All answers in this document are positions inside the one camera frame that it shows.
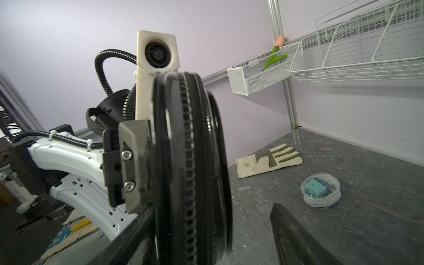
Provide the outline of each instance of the teal object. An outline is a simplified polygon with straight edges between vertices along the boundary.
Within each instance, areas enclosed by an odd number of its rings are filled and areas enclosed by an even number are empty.
[[[312,179],[305,185],[305,192],[309,193],[312,197],[324,197],[327,194],[327,187],[319,181]]]
[[[319,183],[323,184],[326,188],[328,188],[327,183],[325,183],[324,181],[320,180],[319,178],[314,177],[314,180],[318,181]]]

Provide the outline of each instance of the black cable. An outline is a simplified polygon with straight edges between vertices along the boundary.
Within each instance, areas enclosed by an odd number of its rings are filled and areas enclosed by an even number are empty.
[[[23,131],[13,138],[12,143],[16,143],[16,142],[18,142],[18,141],[20,141],[23,138],[28,137],[28,136],[49,137],[50,133],[48,133],[46,131]],[[87,145],[88,145],[87,142],[78,141],[76,139],[72,139],[72,138],[69,138],[69,137],[66,137],[66,136],[63,136],[63,135],[60,135],[60,134],[54,134],[52,136],[52,138],[56,139],[56,140],[67,142],[67,143],[72,144],[72,145],[83,147],[83,148],[87,148]],[[101,149],[101,148],[103,148],[103,143],[102,142],[94,142],[90,146],[91,146],[91,149]]]
[[[127,99],[125,99],[124,107],[122,108],[124,120],[135,120],[135,93],[136,85],[134,85]]]
[[[99,54],[94,59],[94,67],[96,69],[97,76],[99,77],[100,83],[102,84],[103,89],[105,90],[108,96],[113,94],[112,88],[107,82],[105,73],[103,71],[103,62],[107,58],[121,58],[127,61],[137,64],[137,57],[134,54],[124,52],[122,50],[109,49],[99,52]]]

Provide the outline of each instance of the black rubber wheel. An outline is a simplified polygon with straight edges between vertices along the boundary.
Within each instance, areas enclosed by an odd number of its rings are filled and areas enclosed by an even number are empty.
[[[197,74],[156,75],[151,161],[159,264],[212,265],[231,250],[225,148],[209,100]]]

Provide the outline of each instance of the gray table surface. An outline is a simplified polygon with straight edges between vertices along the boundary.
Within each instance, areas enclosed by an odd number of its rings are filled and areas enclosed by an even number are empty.
[[[304,163],[237,178],[229,167],[233,249],[220,264],[278,264],[269,215],[286,207],[344,264],[424,264],[424,167],[303,129],[261,151],[286,143]],[[325,172],[338,178],[342,196],[328,209],[307,205],[300,184]]]

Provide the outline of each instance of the blue object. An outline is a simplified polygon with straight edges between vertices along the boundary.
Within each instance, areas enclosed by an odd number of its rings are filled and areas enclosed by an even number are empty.
[[[327,194],[327,187],[317,181],[316,178],[312,179],[305,185],[305,192],[309,193],[312,197],[324,197]]]
[[[53,246],[62,242],[63,239],[67,238],[67,236],[69,236],[70,233],[71,233],[70,227],[65,227],[62,230],[60,230],[59,232],[57,232],[55,238],[50,240],[50,245],[47,247],[47,249],[52,248]]]
[[[324,181],[320,180],[317,177],[314,177],[314,180],[318,181],[319,183],[323,184],[326,188],[328,188],[327,183],[325,183]]]

